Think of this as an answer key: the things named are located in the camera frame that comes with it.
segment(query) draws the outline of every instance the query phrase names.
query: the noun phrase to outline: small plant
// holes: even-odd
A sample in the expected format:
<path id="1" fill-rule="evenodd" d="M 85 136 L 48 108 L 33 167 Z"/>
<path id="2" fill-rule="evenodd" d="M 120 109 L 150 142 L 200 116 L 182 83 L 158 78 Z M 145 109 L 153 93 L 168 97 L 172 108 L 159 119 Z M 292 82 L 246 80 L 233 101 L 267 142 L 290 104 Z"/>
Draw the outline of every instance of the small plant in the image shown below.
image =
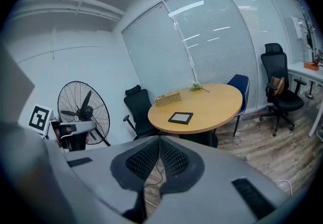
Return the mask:
<path id="1" fill-rule="evenodd" d="M 203 89 L 207 92 L 209 92 L 208 90 L 204 89 L 198 82 L 192 82 L 192 85 L 188 86 L 190 88 L 191 91 L 195 91 L 195 90 L 199 90 L 199 89 Z"/>

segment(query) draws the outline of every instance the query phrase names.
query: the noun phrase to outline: table top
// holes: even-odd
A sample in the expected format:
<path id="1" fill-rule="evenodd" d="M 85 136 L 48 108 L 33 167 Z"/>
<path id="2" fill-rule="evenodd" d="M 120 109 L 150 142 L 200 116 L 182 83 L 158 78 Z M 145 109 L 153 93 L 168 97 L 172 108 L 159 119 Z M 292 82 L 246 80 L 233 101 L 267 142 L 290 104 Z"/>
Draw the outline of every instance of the table top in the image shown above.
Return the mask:
<path id="1" fill-rule="evenodd" d="M 323 83 L 323 68 L 321 67 L 314 71 L 304 68 L 304 63 L 295 63 L 287 65 L 287 68 L 289 73 L 305 77 L 319 84 Z"/>
<path id="2" fill-rule="evenodd" d="M 241 92 L 227 84 L 204 84 L 205 90 L 181 89 L 182 100 L 156 106 L 152 105 L 148 119 L 157 129 L 174 134 L 206 132 L 224 125 L 240 110 Z M 175 112 L 193 113 L 188 125 L 168 122 Z"/>

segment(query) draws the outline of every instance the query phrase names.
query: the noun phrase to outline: orange object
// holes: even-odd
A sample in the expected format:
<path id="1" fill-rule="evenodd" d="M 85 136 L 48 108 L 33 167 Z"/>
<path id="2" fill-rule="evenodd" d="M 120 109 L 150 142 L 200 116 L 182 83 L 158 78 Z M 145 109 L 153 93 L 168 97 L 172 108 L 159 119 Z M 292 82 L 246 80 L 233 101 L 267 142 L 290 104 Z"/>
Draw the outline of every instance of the orange object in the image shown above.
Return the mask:
<path id="1" fill-rule="evenodd" d="M 304 68 L 314 70 L 314 71 L 319 70 L 319 66 L 317 64 L 313 63 L 313 62 L 305 62 L 304 63 Z"/>

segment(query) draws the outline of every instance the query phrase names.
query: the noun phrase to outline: cable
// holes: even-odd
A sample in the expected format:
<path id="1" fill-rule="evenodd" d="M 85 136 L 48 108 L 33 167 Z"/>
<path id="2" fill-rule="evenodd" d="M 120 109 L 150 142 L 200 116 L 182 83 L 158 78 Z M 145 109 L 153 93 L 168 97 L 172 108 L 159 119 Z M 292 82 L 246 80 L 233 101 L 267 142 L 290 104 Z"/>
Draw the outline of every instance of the cable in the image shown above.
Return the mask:
<path id="1" fill-rule="evenodd" d="M 155 186 L 155 185 L 158 185 L 158 184 L 160 184 L 160 183 L 163 181 L 163 176 L 162 176 L 161 172 L 159 171 L 159 169 L 158 169 L 158 167 L 157 167 L 159 160 L 160 160 L 160 156 L 159 156 L 158 161 L 157 161 L 157 164 L 156 164 L 156 169 L 157 169 L 157 171 L 159 172 L 159 174 L 160 174 L 160 176 L 161 176 L 161 180 L 160 180 L 158 183 L 156 183 L 156 184 L 148 184 L 148 185 L 145 185 L 145 186 L 143 187 L 143 189 L 145 189 L 145 187 L 147 187 L 147 186 Z M 157 205 L 153 204 L 152 202 L 149 202 L 149 201 L 145 198 L 145 193 L 143 193 L 143 198 L 144 198 L 144 199 L 145 199 L 145 201 L 146 201 L 146 202 L 148 202 L 149 204 L 151 204 L 151 205 L 153 205 L 153 206 L 157 207 Z"/>
<path id="2" fill-rule="evenodd" d="M 291 187 L 291 196 L 293 196 L 292 184 L 291 184 L 289 181 L 287 181 L 287 180 L 274 180 L 274 182 L 275 182 L 275 181 L 283 181 L 283 182 L 287 182 L 287 183 L 289 184 L 289 186 Z"/>

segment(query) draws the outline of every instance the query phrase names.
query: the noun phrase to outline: mesh chair back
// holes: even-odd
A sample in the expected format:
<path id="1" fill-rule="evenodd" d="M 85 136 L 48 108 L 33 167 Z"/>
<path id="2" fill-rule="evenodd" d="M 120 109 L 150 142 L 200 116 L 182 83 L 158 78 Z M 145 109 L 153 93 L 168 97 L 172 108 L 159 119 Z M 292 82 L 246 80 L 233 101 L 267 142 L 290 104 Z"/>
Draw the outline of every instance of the mesh chair back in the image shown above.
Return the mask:
<path id="1" fill-rule="evenodd" d="M 284 52 L 263 53 L 261 61 L 267 72 L 268 82 L 271 81 L 272 76 L 276 78 L 285 78 L 284 90 L 289 87 L 287 56 Z"/>
<path id="2" fill-rule="evenodd" d="M 123 101 L 131 111 L 135 123 L 148 119 L 148 111 L 151 103 L 146 89 L 141 89 L 126 96 Z"/>

